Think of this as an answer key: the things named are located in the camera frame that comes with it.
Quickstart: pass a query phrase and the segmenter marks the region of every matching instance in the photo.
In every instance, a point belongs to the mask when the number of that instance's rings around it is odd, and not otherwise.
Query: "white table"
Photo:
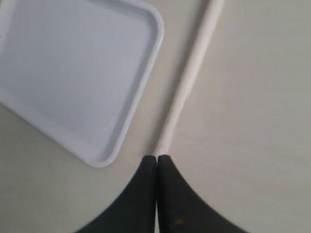
[[[83,164],[0,107],[0,231],[73,232],[152,151],[199,0],[154,0],[165,39],[119,156]],[[190,185],[251,233],[311,227],[311,33],[307,0],[227,0],[171,156]]]

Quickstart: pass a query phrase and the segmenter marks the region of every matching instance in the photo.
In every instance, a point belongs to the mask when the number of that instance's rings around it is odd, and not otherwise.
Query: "white rod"
[[[184,105],[198,76],[206,50],[215,30],[225,0],[210,0],[199,26],[196,40],[192,46],[188,62],[174,95],[173,103],[165,119],[154,155],[168,154],[175,128]]]

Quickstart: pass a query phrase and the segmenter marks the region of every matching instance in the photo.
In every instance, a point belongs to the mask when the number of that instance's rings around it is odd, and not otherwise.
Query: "plastic tray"
[[[87,164],[117,156],[163,37],[149,4],[2,0],[0,103]]]

